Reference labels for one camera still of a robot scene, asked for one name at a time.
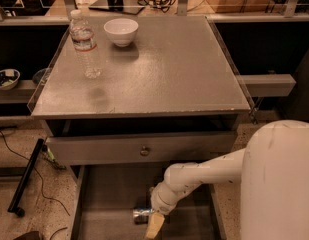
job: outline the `floor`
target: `floor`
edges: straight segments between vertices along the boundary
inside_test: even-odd
[[[275,111],[259,111],[257,119],[255,125],[242,117],[233,151],[244,148],[257,129],[279,116]],[[46,134],[31,118],[0,118],[0,126],[10,125],[17,128],[0,132],[0,167],[26,166],[37,140],[46,138]],[[21,218],[7,211],[20,177],[0,178],[0,240],[15,239],[30,231],[39,231],[44,240],[66,239],[69,215],[74,210],[75,182],[69,171],[53,167],[42,152],[35,168],[43,179],[43,188],[41,177],[33,170],[19,203],[25,210]],[[215,185],[215,193],[227,239],[239,240],[240,186]]]

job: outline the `drawer knob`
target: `drawer knob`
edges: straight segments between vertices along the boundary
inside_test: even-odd
[[[141,156],[148,156],[149,154],[150,154],[150,149],[143,146],[142,149],[141,149],[140,155]]]

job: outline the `bottle cap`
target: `bottle cap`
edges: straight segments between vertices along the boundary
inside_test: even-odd
[[[73,10],[71,11],[71,17],[72,19],[79,19],[82,17],[82,11],[81,10]]]

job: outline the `plastic bottle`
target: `plastic bottle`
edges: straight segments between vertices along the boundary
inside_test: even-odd
[[[94,31],[80,10],[71,11],[70,35],[84,74],[96,78],[101,74],[101,61]]]

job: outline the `white bowl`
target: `white bowl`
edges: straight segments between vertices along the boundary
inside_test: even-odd
[[[4,69],[0,71],[0,90],[13,89],[20,78],[20,72],[16,69]]]
[[[138,23],[135,20],[118,18],[106,22],[104,30],[111,42],[119,47],[126,47],[134,41]]]

